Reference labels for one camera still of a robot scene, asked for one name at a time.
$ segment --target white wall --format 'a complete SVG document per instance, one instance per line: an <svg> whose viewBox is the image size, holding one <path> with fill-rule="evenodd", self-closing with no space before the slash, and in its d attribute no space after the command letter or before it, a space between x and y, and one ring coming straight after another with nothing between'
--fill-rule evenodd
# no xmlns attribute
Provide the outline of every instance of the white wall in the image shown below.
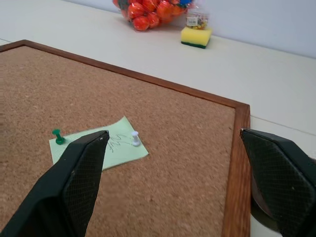
<svg viewBox="0 0 316 237"><path fill-rule="evenodd" d="M118 12L112 0L68 1ZM206 2L215 35L316 58L316 0Z"/></svg>

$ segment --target push pin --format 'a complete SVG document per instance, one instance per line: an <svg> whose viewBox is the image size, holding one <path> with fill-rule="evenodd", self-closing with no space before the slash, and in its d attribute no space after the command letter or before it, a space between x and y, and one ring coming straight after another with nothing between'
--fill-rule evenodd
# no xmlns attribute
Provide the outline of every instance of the push pin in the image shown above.
<svg viewBox="0 0 316 237"><path fill-rule="evenodd" d="M62 145L65 142L65 138L63 138L62 136L60 136L60 130L59 129L55 129L53 130L52 134L56 135L56 143L58 145Z"/></svg>
<svg viewBox="0 0 316 237"><path fill-rule="evenodd" d="M134 138L133 142L132 142L132 145L135 146L135 147L138 147L140 145L140 140L138 138L138 132L136 131L133 131L132 132L132 136Z"/></svg>

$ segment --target white push pin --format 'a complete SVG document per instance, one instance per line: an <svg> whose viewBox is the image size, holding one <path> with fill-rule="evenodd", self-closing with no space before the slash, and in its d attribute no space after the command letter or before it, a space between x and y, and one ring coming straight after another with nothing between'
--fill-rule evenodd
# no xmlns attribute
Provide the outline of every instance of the white push pin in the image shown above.
<svg viewBox="0 0 316 237"><path fill-rule="evenodd" d="M138 147L140 145L140 140L138 138L138 132L136 131L133 131L132 132L132 136L134 138L133 142L132 142L132 145L135 146L135 147Z"/></svg>

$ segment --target cork board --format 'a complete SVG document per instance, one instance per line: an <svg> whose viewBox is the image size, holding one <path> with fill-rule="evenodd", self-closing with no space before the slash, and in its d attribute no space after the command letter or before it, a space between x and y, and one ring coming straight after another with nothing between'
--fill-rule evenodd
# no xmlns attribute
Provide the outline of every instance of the cork board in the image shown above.
<svg viewBox="0 0 316 237"><path fill-rule="evenodd" d="M53 128L127 116L149 156L102 173L87 237L249 236L248 105L27 40L0 52L1 230L52 166Z"/></svg>

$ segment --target green push pin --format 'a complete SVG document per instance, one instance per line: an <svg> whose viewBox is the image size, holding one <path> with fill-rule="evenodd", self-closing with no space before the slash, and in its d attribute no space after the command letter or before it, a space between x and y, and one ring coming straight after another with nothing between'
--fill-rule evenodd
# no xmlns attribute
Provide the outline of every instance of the green push pin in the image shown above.
<svg viewBox="0 0 316 237"><path fill-rule="evenodd" d="M56 135L56 143L58 145L62 145L65 142L65 138L63 138L62 136L60 136L60 130L59 129L55 129L53 130L52 134Z"/></svg>

